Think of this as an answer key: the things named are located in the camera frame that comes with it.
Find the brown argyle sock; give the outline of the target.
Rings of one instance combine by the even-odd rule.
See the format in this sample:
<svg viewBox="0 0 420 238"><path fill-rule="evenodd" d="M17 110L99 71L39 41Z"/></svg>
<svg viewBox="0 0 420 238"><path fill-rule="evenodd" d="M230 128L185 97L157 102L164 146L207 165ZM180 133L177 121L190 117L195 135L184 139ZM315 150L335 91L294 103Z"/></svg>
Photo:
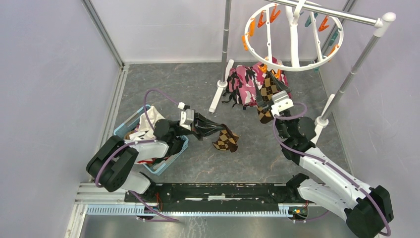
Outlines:
<svg viewBox="0 0 420 238"><path fill-rule="evenodd" d="M222 130L219 132L217 141L212 142L215 149L219 151L230 151L234 153L238 150L239 136L232 132L225 124L222 124Z"/></svg>
<svg viewBox="0 0 420 238"><path fill-rule="evenodd" d="M285 75L279 71L268 71L265 78L256 90L257 111L259 120L262 124L267 124L273 120L270 107L274 104L272 97L281 91L288 91L288 82Z"/></svg>

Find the red white striped sock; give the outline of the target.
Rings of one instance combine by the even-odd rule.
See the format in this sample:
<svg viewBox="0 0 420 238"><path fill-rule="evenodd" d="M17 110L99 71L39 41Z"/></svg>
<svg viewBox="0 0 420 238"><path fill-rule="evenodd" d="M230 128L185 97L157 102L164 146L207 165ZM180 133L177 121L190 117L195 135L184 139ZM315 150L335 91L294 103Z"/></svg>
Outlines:
<svg viewBox="0 0 420 238"><path fill-rule="evenodd" d="M139 160L136 161L137 164L157 164L157 163L161 163L162 161L165 161L165 158L150 158L150 159L146 159L146 160Z"/></svg>

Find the white round clip hanger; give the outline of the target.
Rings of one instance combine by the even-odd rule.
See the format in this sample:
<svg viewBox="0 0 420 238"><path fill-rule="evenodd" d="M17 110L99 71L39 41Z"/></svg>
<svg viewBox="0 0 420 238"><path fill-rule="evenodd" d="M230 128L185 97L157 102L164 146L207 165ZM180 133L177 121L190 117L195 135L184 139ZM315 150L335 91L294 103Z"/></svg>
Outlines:
<svg viewBox="0 0 420 238"><path fill-rule="evenodd" d="M339 36L337 37L338 43L341 47L344 39L344 30L341 21L337 17L328 16L326 15L322 23L317 26L316 25L316 17L313 11L310 12L308 23L312 27L314 41L315 41L315 49L317 54L317 61L315 63L308 64L306 66L300 65L299 59L299 50L298 50L298 20L300 18L300 10L303 8L303 5L307 3L306 0L298 1L298 4L295 8L291 6L286 6L286 17L289 22L289 30L290 30L290 53L291 53L291 66L284 66L280 63L274 63L272 60L272 40L271 40L271 23L277 18L277 16L281 13L280 10L276 10L279 4L277 3L269 3L263 7L261 7L258 11L256 11L248 20L244 34L248 33L248 51L253 55L259 62L262 62L267 65L268 69L280 69L285 71L305 71L310 69L315 69L323 64L332 60L332 58L337 54L338 49L328 57L328 55L324 55L321 50L320 40L319 40L319 32L327 29L329 25L327 24L328 20L331 19L335 22L335 26L340 28L341 31L339 32ZM262 58L258 55L255 49L251 46L249 39L254 33L254 28L257 26L258 28L262 27L263 25L266 26L266 34L267 34L267 50L268 56Z"/></svg>

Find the metal clothes rack frame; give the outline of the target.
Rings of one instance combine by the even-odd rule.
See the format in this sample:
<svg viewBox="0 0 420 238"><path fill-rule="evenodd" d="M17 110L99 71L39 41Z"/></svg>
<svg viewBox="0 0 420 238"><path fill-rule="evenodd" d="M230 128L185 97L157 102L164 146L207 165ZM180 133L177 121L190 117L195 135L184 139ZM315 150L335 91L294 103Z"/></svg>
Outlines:
<svg viewBox="0 0 420 238"><path fill-rule="evenodd" d="M295 8L298 4L298 0L270 0L269 3L277 3L279 5L291 6ZM373 36L371 37L368 44L365 46L363 52L349 71L348 75L344 79L343 83L341 84L340 88L337 90L335 94L330 95L324 110L320 116L318 116L315 120L315 132L316 136L312 139L313 143L317 143L320 134L324 128L326 128L329 124L328 118L331 115L334 107L338 104L339 100L342 98L344 92L346 91L348 85L352 82L354 76L357 74L359 68L362 66L363 62L365 61L366 57L372 51L373 47L376 45L378 40L385 34L389 26L396 20L396 14L393 12L385 13L381 18L372 18L362 15L357 15L354 13L350 13L347 11L342 10L334 10L330 8L325 8L317 3L307 1L303 5L303 8L300 10L307 10L309 12L313 11L314 13L320 13L323 15L337 17L340 21L343 19L347 19L349 21L362 23L365 25L370 25L375 28ZM322 53L324 54L326 48L324 45L321 45Z"/></svg>

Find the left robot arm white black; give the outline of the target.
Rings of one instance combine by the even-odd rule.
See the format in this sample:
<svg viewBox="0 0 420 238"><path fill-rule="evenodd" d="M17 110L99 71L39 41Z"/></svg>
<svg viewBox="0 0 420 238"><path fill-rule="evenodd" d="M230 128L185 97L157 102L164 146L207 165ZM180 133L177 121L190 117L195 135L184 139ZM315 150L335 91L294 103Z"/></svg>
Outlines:
<svg viewBox="0 0 420 238"><path fill-rule="evenodd" d="M86 171L94 178L97 187L109 192L122 188L136 192L142 201L150 202L156 189L147 176L132 170L136 162L178 154L185 143L182 136L193 135L201 141L224 129L226 125L187 109L178 121L158 120L154 125L153 139L126 142L117 135L110 137L87 163Z"/></svg>

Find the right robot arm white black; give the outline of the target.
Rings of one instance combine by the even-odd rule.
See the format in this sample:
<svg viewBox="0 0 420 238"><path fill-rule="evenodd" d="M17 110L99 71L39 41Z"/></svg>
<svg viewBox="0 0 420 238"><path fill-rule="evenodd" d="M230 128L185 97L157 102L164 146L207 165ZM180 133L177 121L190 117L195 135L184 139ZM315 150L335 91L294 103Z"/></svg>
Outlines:
<svg viewBox="0 0 420 238"><path fill-rule="evenodd" d="M360 238L390 236L389 224L394 215L389 192L382 186L372 187L362 182L329 159L316 146L329 123L326 114L322 113L316 119L305 113L290 116L289 109L294 102L289 97L289 88L271 72L268 80L276 92L267 96L264 89L256 88L256 103L272 115L273 133L282 153L322 181L317 183L298 174L288 182L287 198L292 202L303 199L322 206L343 219Z"/></svg>

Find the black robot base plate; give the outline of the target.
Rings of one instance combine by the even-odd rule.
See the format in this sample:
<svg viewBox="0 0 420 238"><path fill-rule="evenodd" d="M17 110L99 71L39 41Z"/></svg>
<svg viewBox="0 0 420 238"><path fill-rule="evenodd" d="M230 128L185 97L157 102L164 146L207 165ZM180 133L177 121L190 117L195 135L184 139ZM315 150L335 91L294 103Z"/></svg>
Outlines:
<svg viewBox="0 0 420 238"><path fill-rule="evenodd" d="M155 183L139 197L162 202L164 212L265 212L308 204L284 183Z"/></svg>

